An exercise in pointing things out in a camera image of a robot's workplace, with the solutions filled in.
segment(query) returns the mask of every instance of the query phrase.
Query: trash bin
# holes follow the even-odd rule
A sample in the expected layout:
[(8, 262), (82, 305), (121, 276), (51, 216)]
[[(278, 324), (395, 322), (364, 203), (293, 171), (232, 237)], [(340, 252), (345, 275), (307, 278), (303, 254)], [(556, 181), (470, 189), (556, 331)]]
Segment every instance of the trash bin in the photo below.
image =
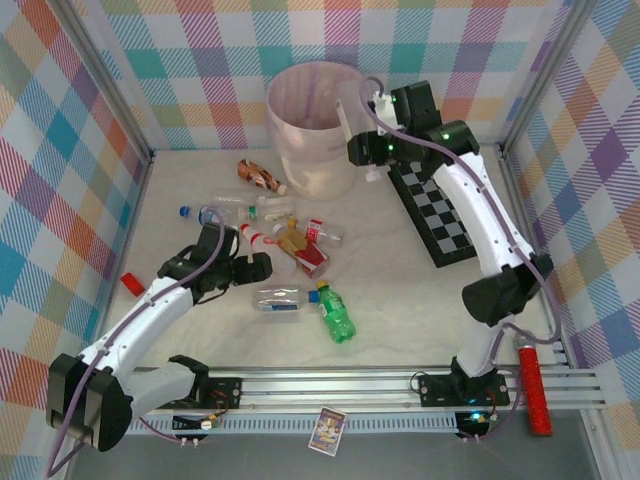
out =
[(295, 65), (267, 91), (267, 134), (289, 185), (312, 200), (333, 200), (353, 185), (356, 167), (336, 110), (338, 86), (360, 82), (353, 67), (332, 62)]

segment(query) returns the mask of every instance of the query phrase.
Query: white floor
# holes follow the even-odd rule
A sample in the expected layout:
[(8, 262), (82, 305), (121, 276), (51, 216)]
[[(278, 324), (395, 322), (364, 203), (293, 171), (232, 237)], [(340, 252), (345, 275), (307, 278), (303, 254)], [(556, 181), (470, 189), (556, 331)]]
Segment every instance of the white floor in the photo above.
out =
[[(504, 185), (490, 148), (483, 149), (489, 175), (507, 203)], [(262, 190), (235, 173), (247, 158), (284, 179), (282, 166), (269, 150), (160, 152), (151, 173), (140, 218), (135, 226), (124, 271), (145, 286), (162, 263), (195, 243), (200, 226), (178, 216), (186, 204), (206, 204), (216, 188)], [(367, 183), (358, 172), (355, 186), (332, 202), (296, 198), (301, 217), (315, 217), (347, 230), (340, 249), (327, 249), (326, 278), (347, 304), (356, 337), (337, 345), (315, 308), (299, 314), (265, 315), (251, 307), (252, 285), (233, 287), (220, 300), (193, 308), (169, 328), (141, 365), (157, 366), (175, 354), (191, 356), (211, 367), (322, 367), (448, 365), (474, 320), (461, 300), (462, 288), (480, 278), (477, 259), (435, 268), (391, 182)], [(246, 253), (246, 244), (240, 254)], [(298, 271), (292, 278), (272, 276), (269, 283), (313, 288)], [(136, 299), (118, 285), (104, 330), (119, 321)], [(518, 317), (520, 326), (547, 336), (538, 299)], [(550, 347), (538, 348), (541, 363), (554, 363)], [(500, 363), (517, 363), (510, 337)]]

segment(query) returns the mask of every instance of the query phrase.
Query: green soda bottle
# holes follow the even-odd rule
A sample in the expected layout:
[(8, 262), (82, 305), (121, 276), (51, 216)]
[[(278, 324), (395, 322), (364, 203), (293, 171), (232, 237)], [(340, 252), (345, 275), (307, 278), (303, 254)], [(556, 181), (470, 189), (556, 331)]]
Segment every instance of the green soda bottle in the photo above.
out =
[(351, 339), (356, 334), (356, 326), (349, 320), (342, 297), (331, 290), (325, 280), (320, 280), (316, 285), (320, 294), (318, 305), (322, 318), (329, 327), (331, 338), (336, 343)]

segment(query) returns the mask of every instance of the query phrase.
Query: card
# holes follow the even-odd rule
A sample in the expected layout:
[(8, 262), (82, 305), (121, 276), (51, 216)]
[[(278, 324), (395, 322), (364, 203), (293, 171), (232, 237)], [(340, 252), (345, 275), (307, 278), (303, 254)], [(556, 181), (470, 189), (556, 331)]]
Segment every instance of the card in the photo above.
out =
[(346, 413), (322, 407), (309, 440), (309, 448), (335, 457), (346, 422)]

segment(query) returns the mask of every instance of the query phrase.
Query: black and white checkered board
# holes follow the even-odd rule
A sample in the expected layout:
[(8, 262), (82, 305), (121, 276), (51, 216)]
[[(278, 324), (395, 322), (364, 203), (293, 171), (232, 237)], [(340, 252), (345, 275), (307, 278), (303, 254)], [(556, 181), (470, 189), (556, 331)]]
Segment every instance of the black and white checkered board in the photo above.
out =
[(396, 165), (389, 178), (436, 267), (476, 256), (458, 212), (436, 183), (422, 172), (420, 163)]

